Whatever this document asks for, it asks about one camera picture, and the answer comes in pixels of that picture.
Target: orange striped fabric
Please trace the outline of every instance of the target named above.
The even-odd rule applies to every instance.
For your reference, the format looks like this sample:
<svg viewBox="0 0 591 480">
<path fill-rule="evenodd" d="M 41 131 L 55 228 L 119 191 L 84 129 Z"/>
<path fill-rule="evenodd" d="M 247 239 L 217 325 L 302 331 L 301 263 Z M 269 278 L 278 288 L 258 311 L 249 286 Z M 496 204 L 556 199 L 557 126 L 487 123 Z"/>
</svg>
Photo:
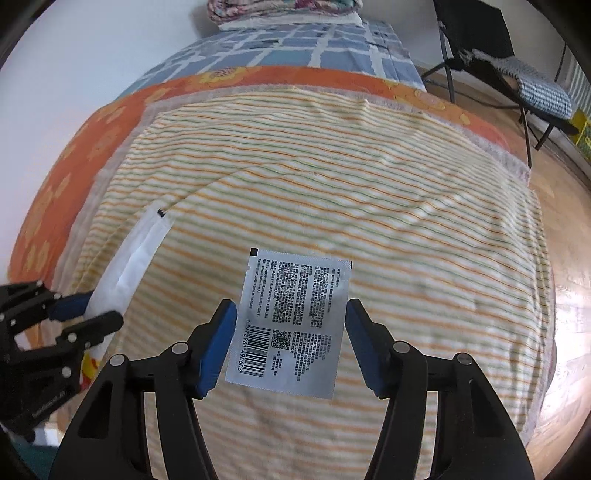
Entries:
<svg viewBox="0 0 591 480">
<path fill-rule="evenodd" d="M 157 355 L 238 301 L 251 247 L 351 259 L 350 296 L 425 354 L 471 353 L 528 439 L 553 332 L 550 264 L 533 192 L 491 153 L 423 113 L 326 92 L 244 92 L 157 115 L 112 178 L 71 291 L 93 288 L 142 213 L 176 222 L 109 354 Z M 418 478 L 436 426 L 430 396 Z M 196 404 L 223 479 L 359 479 L 386 402 L 346 334 L 332 401 L 220 380 Z M 153 400 L 148 441 L 165 478 Z"/>
</svg>

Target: blue gripper pad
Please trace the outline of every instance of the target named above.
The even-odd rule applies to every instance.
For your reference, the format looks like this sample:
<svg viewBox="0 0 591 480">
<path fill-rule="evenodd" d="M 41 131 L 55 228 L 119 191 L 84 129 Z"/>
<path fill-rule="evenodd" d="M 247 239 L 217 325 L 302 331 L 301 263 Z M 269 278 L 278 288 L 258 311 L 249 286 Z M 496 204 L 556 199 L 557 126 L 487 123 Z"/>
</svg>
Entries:
<svg viewBox="0 0 591 480">
<path fill-rule="evenodd" d="M 358 299 L 351 299 L 347 302 L 345 314 L 345 327 L 351 340 L 353 351 L 357 357 L 357 363 L 363 374 L 365 384 L 373 390 L 377 397 L 382 397 L 387 389 L 387 384 L 382 376 L 384 362 L 384 346 L 387 345 L 386 338 L 377 338 L 383 335 L 380 329 L 382 326 L 374 324 Z M 391 338 L 387 329 L 385 334 Z"/>
<path fill-rule="evenodd" d="M 196 390 L 202 397 L 216 386 L 236 329 L 236 314 L 236 304 L 230 300 L 224 300 L 208 324 L 215 330 L 211 333 L 209 345 L 201 357 Z"/>
<path fill-rule="evenodd" d="M 92 294 L 92 291 L 87 291 L 85 293 L 76 293 L 69 297 L 62 297 L 47 309 L 47 317 L 51 320 L 58 320 L 59 322 L 82 317 Z"/>
</svg>

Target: wooden floor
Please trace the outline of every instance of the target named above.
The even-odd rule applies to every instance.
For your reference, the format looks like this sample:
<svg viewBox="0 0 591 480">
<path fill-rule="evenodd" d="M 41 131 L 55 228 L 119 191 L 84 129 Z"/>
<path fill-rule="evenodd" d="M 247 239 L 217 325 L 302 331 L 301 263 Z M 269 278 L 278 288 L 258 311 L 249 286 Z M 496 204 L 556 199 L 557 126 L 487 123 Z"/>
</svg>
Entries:
<svg viewBox="0 0 591 480">
<path fill-rule="evenodd" d="M 447 91 L 427 89 L 449 100 Z M 457 89 L 491 103 L 475 90 Z M 527 158 L 518 113 L 494 110 L 459 96 L 457 103 L 496 125 L 514 153 Z M 537 479 L 556 465 L 591 410 L 591 192 L 549 149 L 533 151 L 530 187 L 536 191 L 556 282 L 556 374 L 527 446 Z"/>
</svg>

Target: bed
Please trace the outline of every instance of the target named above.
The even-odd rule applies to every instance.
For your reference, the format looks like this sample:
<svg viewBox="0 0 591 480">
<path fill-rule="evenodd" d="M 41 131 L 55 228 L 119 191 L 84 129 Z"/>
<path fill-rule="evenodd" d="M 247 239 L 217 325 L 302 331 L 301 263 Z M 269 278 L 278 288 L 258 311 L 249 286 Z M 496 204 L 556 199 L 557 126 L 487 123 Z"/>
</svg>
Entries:
<svg viewBox="0 0 591 480">
<path fill-rule="evenodd" d="M 161 201 L 175 224 L 108 350 L 141 358 L 186 338 L 220 299 L 238 301 L 252 247 L 346 258 L 349 294 L 374 321 L 425 354 L 470 352 L 527 444 L 554 332 L 529 175 L 495 127 L 424 91 L 385 24 L 230 30 L 88 119 L 41 186 L 9 277 L 92 289 Z M 28 332 L 33 345 L 52 335 L 52 325 Z M 360 478 L 384 412 L 346 336 L 333 400 L 220 381 L 197 405 L 221 478 Z M 148 401 L 163 478 L 154 416 Z M 435 424 L 431 397 L 420 478 Z"/>
</svg>

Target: qr code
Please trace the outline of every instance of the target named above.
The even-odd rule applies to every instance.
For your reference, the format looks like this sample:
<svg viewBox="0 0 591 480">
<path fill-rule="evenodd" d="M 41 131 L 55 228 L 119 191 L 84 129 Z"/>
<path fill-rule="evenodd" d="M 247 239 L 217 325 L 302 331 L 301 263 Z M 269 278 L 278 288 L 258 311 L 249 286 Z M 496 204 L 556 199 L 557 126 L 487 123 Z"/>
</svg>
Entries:
<svg viewBox="0 0 591 480">
<path fill-rule="evenodd" d="M 291 332 L 280 332 L 279 330 L 273 330 L 273 337 L 271 338 L 271 348 L 289 350 L 290 343 Z"/>
</svg>

